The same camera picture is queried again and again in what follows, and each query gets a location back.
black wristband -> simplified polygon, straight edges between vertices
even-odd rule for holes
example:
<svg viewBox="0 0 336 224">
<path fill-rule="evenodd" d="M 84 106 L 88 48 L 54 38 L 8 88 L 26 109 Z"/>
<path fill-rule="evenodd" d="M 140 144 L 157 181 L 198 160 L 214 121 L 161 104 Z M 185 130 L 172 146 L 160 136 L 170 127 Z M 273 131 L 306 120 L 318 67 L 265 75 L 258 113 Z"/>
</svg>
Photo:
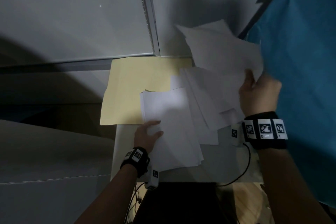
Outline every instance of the black wristband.
<svg viewBox="0 0 336 224">
<path fill-rule="evenodd" d="M 124 161 L 122 162 L 120 168 L 122 168 L 126 164 L 131 164 L 134 166 L 138 172 L 138 178 L 144 175 L 148 170 L 150 158 L 148 157 L 147 151 L 142 147 L 134 147 L 131 151 L 129 151 Z"/>
<path fill-rule="evenodd" d="M 254 149 L 287 148 L 287 133 L 283 121 L 278 119 L 275 112 L 248 116 L 242 125 L 245 141 L 249 142 Z"/>
</svg>

blue fabric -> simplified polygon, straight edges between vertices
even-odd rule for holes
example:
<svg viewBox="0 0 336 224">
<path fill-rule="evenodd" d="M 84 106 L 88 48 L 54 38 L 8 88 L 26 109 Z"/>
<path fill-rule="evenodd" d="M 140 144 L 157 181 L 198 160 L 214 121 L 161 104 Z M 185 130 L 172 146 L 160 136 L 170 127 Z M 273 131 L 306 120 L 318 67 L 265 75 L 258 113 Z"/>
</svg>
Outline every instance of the blue fabric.
<svg viewBox="0 0 336 224">
<path fill-rule="evenodd" d="M 336 0 L 273 0 L 246 40 L 283 83 L 277 113 L 297 166 L 336 207 Z"/>
</svg>

